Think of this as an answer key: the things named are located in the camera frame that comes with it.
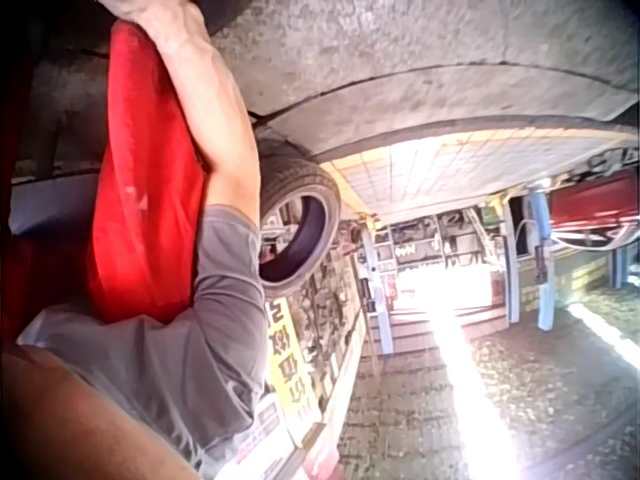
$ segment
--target car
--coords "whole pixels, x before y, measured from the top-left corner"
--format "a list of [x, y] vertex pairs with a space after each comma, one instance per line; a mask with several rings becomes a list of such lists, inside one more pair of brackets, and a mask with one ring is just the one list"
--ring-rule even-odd
[[[308, 277], [341, 219], [390, 225], [468, 208], [569, 171], [589, 152], [637, 145], [637, 124], [623, 120], [638, 102], [640, 29], [623, 2], [198, 3], [264, 171], [296, 163], [294, 193], [313, 214], [283, 250], [299, 268], [263, 267], [275, 272], [274, 295]], [[29, 37], [38, 63], [22, 180], [97, 170], [106, 144], [114, 19], [85, 0], [42, 8], [25, 28], [45, 34]], [[5, 48], [15, 57], [14, 43]]]
[[639, 182], [636, 166], [551, 191], [553, 240], [575, 249], [605, 251], [640, 238]]

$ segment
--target ceiling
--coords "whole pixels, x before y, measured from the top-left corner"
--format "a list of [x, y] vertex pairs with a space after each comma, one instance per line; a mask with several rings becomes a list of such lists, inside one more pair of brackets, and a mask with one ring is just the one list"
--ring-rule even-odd
[[637, 141], [630, 131], [498, 128], [396, 143], [322, 167], [338, 183], [346, 217], [375, 213], [390, 224], [480, 203]]

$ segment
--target gray sleeve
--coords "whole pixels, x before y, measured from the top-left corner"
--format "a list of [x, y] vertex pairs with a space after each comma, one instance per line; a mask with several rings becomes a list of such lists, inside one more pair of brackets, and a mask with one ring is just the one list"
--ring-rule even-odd
[[221, 373], [264, 389], [267, 316], [255, 225], [226, 206], [209, 206], [198, 236], [193, 310]]
[[251, 426], [264, 390], [258, 248], [257, 229], [240, 213], [209, 207], [198, 237], [193, 307], [169, 325], [147, 316], [107, 325], [61, 305], [38, 315], [18, 343], [57, 355], [197, 470], [203, 461], [218, 468], [234, 453], [234, 435]]

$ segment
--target garage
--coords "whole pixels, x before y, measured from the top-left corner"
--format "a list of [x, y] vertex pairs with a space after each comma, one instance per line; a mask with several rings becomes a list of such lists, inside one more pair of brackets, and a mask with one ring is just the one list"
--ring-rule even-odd
[[[215, 478], [634, 478], [632, 9], [200, 3], [260, 156], [269, 351]], [[109, 144], [113, 16], [27, 17], [13, 235], [89, 218]]]

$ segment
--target red cloth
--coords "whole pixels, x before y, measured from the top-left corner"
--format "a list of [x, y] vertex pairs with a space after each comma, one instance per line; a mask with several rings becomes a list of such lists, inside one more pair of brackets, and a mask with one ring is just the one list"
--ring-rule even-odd
[[[15, 94], [25, 85], [28, 93], [30, 72], [19, 80], [5, 92], [15, 115], [0, 117], [7, 192], [18, 155], [16, 119], [26, 111], [26, 98]], [[40, 310], [87, 286], [106, 322], [144, 313], [169, 323], [191, 302], [203, 171], [164, 64], [135, 25], [113, 27], [108, 85], [109, 138], [90, 240], [82, 232], [12, 237], [9, 196], [0, 197], [3, 339], [14, 340]]]
[[107, 112], [91, 298], [107, 322], [145, 313], [168, 323], [191, 301], [204, 176], [154, 44], [121, 21], [111, 34]]

